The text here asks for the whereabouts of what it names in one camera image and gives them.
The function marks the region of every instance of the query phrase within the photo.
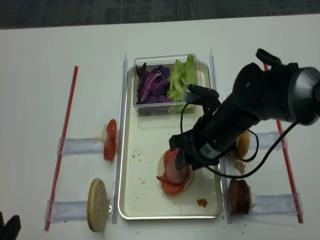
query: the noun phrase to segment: red rod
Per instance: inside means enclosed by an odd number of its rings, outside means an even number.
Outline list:
[[[62,148],[64,146],[65,138],[66,138],[66,134],[67,134],[67,128],[68,128],[68,122],[69,122],[72,99],[74,97],[74,92],[75,92],[77,74],[78,74],[78,66],[75,66],[74,67],[74,71],[73,71],[73,78],[72,78],[72,84],[71,84],[71,89],[70,89],[68,106],[66,108],[66,113],[65,113],[65,118],[64,118],[64,125],[63,125],[63,130],[62,130],[62,135],[61,135],[62,136],[62,139],[61,139],[61,141],[62,141],[61,142],[61,147]],[[61,159],[62,159],[62,154],[59,154],[58,157],[57,157],[57,160],[56,160],[56,166],[55,166],[55,172],[54,172],[54,178],[53,178],[50,202],[53,202],[55,200],[55,191],[56,191],[56,185],[57,185],[57,180],[58,180],[58,175],[59,175]],[[45,231],[49,231],[51,213],[52,213],[52,211],[50,209],[49,213],[48,213],[48,218],[47,218],[48,220],[45,222],[45,226],[44,226],[44,230]]]
[[[263,66],[264,66],[264,70],[268,71],[268,65],[264,63]],[[281,121],[277,120],[276,121],[276,125],[278,127],[279,134],[281,135],[284,132],[283,128],[282,128],[282,125],[281,125]],[[301,210],[300,205],[298,203],[297,189],[296,189],[296,185],[295,185],[294,174],[293,174],[293,172],[291,170],[289,154],[288,154],[288,150],[286,148],[286,144],[285,144],[285,140],[284,139],[281,140],[281,144],[282,144],[282,150],[283,150],[283,156],[284,156],[284,161],[285,161],[285,165],[286,165],[286,170],[287,170],[288,176],[289,176],[291,192],[293,194],[295,209],[296,209],[296,211],[298,213],[296,216],[298,218],[298,223],[303,224],[304,223],[304,219],[303,219],[302,214],[301,214],[302,210]]]

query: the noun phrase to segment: tomato slice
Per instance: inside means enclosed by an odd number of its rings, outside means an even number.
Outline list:
[[[168,159],[171,158],[171,157],[176,157],[176,156],[178,155],[178,152],[179,152],[178,149],[173,150],[173,151],[171,151],[171,150],[169,149],[168,151],[166,151],[165,154],[164,154],[164,158],[163,158],[163,160],[164,160],[164,166],[167,165]]]
[[[111,119],[106,127],[107,137],[104,144],[103,158],[106,161],[113,161],[116,155],[117,122]]]
[[[171,184],[168,181],[161,181],[162,189],[167,194],[178,194],[184,189],[185,184]]]
[[[167,180],[167,175],[164,173],[162,176],[156,176],[157,179],[161,181],[161,187],[163,191],[167,194],[178,194],[180,193],[184,187],[185,187],[185,182],[180,183],[180,184],[172,184]]]
[[[115,138],[117,135],[117,122],[114,119],[111,119],[106,127],[106,132],[110,137]]]
[[[106,161],[113,161],[116,155],[116,138],[110,137],[109,135],[106,137],[106,141],[104,144],[103,158]]]

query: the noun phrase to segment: plastic container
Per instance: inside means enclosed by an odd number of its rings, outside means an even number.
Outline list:
[[[200,63],[197,56],[194,54],[136,58],[134,69],[136,69],[137,67],[142,67],[142,65],[146,63],[146,70],[149,72],[154,68],[157,68],[159,65],[162,65],[164,67],[170,68],[170,72],[172,73],[176,60],[179,60],[182,63],[186,63],[188,55],[193,56],[195,80],[196,85],[198,85],[198,83],[201,83]],[[139,77],[137,75],[137,72],[134,71],[133,106],[135,107],[138,116],[181,113],[182,108],[186,104],[184,101],[138,104],[138,83]],[[184,112],[194,113],[195,106],[188,106]]]

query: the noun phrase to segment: black cable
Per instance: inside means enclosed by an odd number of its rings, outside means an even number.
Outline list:
[[[187,103],[186,105],[184,105],[182,112],[181,112],[181,118],[180,118],[180,131],[181,131],[181,136],[182,139],[184,141],[184,144],[187,147],[190,147],[189,144],[187,143],[187,140],[185,138],[185,134],[183,131],[183,127],[182,127],[182,122],[183,122],[183,115],[184,115],[184,111],[186,109],[186,107],[188,105],[192,104],[192,102]],[[249,176],[251,176],[252,174],[254,174],[256,171],[258,171],[262,165],[265,163],[265,161],[267,160],[267,158],[269,157],[270,153],[273,151],[273,149],[275,149],[275,147],[280,143],[280,141],[300,122],[301,119],[295,121],[294,123],[292,123],[279,137],[278,139],[272,144],[272,146],[269,148],[269,150],[266,152],[266,154],[264,155],[263,159],[261,160],[261,162],[258,164],[258,166],[256,166],[252,171],[241,175],[241,176],[235,176],[235,175],[228,175],[228,174],[224,174],[221,173],[219,171],[216,171],[214,169],[212,169],[211,167],[209,167],[207,164],[204,163],[204,158],[200,155],[199,151],[194,147],[191,146],[195,152],[197,153],[197,155],[195,155],[192,151],[189,151],[191,153],[191,155],[193,156],[193,158],[195,160],[197,160],[204,168],[208,169],[209,171],[213,172],[214,174],[219,175],[220,177],[224,177],[224,178],[229,178],[229,179],[244,179],[247,178]]]
[[[251,130],[248,130],[249,133],[252,133],[254,136],[255,136],[255,140],[256,140],[256,149],[255,149],[255,152],[254,154],[252,155],[252,157],[248,158],[248,159],[243,159],[239,156],[239,153],[238,153],[238,148],[237,148],[237,144],[235,144],[235,153],[236,153],[236,156],[243,162],[245,163],[250,163],[252,160],[254,160],[258,154],[258,149],[259,149],[259,138],[258,138],[258,135],[255,134],[253,131]]]

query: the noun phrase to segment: white bread bun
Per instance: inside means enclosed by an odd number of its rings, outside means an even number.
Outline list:
[[[88,225],[93,232],[101,232],[104,229],[106,214],[107,192],[105,184],[100,178],[96,178],[90,186],[86,209]]]
[[[249,146],[250,146],[249,131],[245,131],[235,141],[236,141],[236,149],[239,154],[239,157],[243,159],[246,156],[246,154],[248,153]],[[239,159],[237,156],[237,153],[235,153],[235,152],[233,153],[233,157],[236,159]]]
[[[157,176],[159,176],[159,177],[162,176],[166,171],[164,158],[165,158],[165,154],[162,154],[162,156],[160,157],[160,160],[158,162]],[[185,184],[184,184],[184,187],[183,187],[183,190],[181,191],[181,193],[190,187],[190,185],[192,184],[192,182],[195,178],[195,171],[192,171],[192,168],[190,165],[188,167],[190,168],[190,171],[189,171],[188,177],[185,180]]]

